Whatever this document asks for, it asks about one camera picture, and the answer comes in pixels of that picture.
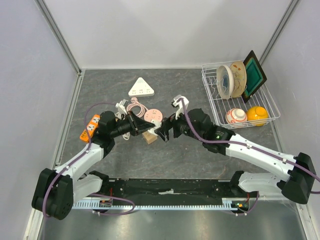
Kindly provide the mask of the white plug adapter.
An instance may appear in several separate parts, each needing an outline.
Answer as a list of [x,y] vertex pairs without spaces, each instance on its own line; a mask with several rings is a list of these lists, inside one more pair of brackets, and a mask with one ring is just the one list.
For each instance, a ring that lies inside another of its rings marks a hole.
[[150,134],[153,134],[153,135],[157,136],[157,135],[158,135],[158,134],[157,134],[157,130],[162,126],[162,122],[152,119],[152,120],[151,120],[151,123],[154,124],[154,127],[148,129],[147,131],[148,131]]

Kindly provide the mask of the pink round power strip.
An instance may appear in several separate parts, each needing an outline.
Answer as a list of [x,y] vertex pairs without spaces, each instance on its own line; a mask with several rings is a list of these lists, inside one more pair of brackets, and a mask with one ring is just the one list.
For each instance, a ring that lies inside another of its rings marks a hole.
[[163,120],[163,114],[160,110],[152,108],[145,112],[143,118],[147,122],[152,122],[152,120],[161,122]]

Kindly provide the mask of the white triangular power strip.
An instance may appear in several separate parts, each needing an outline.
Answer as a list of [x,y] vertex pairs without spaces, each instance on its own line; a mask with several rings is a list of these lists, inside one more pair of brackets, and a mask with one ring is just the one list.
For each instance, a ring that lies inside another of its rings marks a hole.
[[128,92],[130,98],[151,97],[155,94],[153,88],[142,78],[139,77]]

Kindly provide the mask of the orange power strip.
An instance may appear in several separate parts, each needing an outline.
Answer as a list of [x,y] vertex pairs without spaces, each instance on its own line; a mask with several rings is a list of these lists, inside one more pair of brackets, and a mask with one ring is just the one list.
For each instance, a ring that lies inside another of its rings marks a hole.
[[95,114],[87,124],[86,129],[79,136],[79,139],[85,143],[88,143],[89,139],[93,137],[95,131],[97,130],[99,120],[100,116],[98,114]]

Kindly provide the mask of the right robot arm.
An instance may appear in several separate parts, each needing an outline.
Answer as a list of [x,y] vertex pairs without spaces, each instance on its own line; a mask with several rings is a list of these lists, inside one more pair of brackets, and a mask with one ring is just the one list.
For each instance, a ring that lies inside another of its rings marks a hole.
[[309,155],[300,152],[294,156],[249,141],[230,129],[213,124],[200,108],[179,117],[173,114],[161,122],[154,118],[152,123],[157,127],[155,133],[164,141],[169,140],[169,131],[173,130],[174,138],[191,137],[212,153],[237,158],[265,170],[264,173],[236,171],[229,184],[233,196],[269,192],[282,194],[298,204],[308,203],[316,177]]

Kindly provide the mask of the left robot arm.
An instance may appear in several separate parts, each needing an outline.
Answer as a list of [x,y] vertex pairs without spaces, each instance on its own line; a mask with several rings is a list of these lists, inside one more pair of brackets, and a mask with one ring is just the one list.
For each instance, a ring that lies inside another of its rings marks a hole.
[[104,111],[89,126],[92,131],[85,131],[88,143],[77,155],[56,169],[45,168],[39,174],[31,206],[45,217],[63,220],[74,203],[91,194],[106,196],[110,185],[104,181],[105,176],[97,173],[84,176],[84,173],[111,152],[115,138],[126,133],[138,136],[160,124],[141,119],[132,111],[122,119],[112,111]]

